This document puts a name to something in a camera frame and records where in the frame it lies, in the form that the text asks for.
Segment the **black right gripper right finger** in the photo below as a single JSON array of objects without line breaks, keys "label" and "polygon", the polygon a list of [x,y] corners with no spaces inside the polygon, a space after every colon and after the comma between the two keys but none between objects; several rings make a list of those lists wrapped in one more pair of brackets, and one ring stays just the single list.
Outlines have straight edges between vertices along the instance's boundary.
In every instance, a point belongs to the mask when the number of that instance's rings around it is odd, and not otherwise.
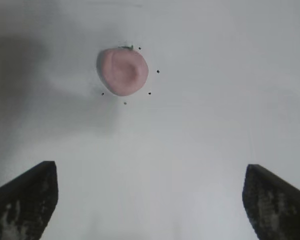
[{"label": "black right gripper right finger", "polygon": [[259,164],[246,168],[242,202],[260,240],[300,240],[300,190]]}]

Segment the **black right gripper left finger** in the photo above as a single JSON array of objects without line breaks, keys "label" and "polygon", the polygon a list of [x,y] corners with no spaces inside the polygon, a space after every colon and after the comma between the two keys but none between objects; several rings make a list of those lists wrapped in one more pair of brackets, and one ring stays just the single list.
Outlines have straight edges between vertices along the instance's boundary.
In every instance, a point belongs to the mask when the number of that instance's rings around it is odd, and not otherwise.
[{"label": "black right gripper left finger", "polygon": [[58,199],[54,161],[43,161],[1,186],[0,240],[39,240]]}]

